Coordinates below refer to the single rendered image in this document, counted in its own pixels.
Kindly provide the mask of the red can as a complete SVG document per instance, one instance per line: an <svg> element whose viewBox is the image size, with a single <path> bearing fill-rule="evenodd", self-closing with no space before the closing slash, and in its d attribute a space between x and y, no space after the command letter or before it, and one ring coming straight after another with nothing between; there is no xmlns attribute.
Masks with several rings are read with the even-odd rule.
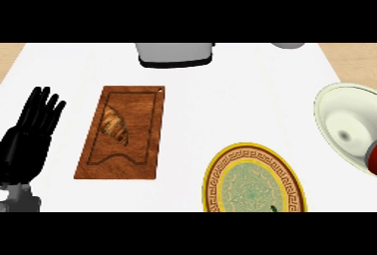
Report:
<svg viewBox="0 0 377 255"><path fill-rule="evenodd" d="M368 171L377 175L377 140L370 143L365 154L365 165Z"/></svg>

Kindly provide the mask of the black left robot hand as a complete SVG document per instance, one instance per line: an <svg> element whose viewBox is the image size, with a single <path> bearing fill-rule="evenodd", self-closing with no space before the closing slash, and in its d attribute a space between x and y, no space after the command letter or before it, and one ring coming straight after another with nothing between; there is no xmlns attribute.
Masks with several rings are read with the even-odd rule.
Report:
<svg viewBox="0 0 377 255"><path fill-rule="evenodd" d="M33 88L19 120L0 139L0 185L27 184L39 174L64 105L48 87Z"/></svg>

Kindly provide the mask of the grey appliance with black base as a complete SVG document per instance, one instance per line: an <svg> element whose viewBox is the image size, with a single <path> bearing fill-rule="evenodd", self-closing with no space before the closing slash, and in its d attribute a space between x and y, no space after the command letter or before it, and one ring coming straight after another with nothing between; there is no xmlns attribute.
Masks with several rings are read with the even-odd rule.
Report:
<svg viewBox="0 0 377 255"><path fill-rule="evenodd" d="M214 43L137 43L140 65L169 69L206 65Z"/></svg>

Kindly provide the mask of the brown wooden cutting board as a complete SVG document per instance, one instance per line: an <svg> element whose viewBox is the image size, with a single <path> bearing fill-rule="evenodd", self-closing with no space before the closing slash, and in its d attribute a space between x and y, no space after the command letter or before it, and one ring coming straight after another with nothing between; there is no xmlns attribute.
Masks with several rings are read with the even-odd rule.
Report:
<svg viewBox="0 0 377 255"><path fill-rule="evenodd" d="M75 179L155 179L163 86L103 86Z"/></svg>

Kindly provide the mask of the yellow patterned plate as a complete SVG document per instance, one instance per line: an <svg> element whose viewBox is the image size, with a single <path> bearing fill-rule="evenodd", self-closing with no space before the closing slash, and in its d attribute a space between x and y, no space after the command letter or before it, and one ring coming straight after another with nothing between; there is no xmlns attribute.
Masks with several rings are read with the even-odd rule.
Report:
<svg viewBox="0 0 377 255"><path fill-rule="evenodd" d="M205 212L304 212L298 178L283 158L266 146L240 142L214 156L200 189Z"/></svg>

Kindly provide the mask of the grey round object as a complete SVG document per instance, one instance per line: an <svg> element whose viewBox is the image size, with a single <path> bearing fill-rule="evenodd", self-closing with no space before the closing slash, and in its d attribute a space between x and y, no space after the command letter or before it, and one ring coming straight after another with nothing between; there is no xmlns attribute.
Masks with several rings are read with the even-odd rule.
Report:
<svg viewBox="0 0 377 255"><path fill-rule="evenodd" d="M297 49L300 48L304 43L270 43L279 49Z"/></svg>

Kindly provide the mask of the cream white bowl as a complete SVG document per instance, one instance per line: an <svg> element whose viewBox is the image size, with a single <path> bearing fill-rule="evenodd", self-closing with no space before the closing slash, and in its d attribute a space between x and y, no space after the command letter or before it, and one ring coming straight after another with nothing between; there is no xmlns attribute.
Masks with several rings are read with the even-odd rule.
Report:
<svg viewBox="0 0 377 255"><path fill-rule="evenodd" d="M365 165L365 154L377 140L377 91L351 83L326 86L314 98L313 115L335 152L359 170L373 175Z"/></svg>

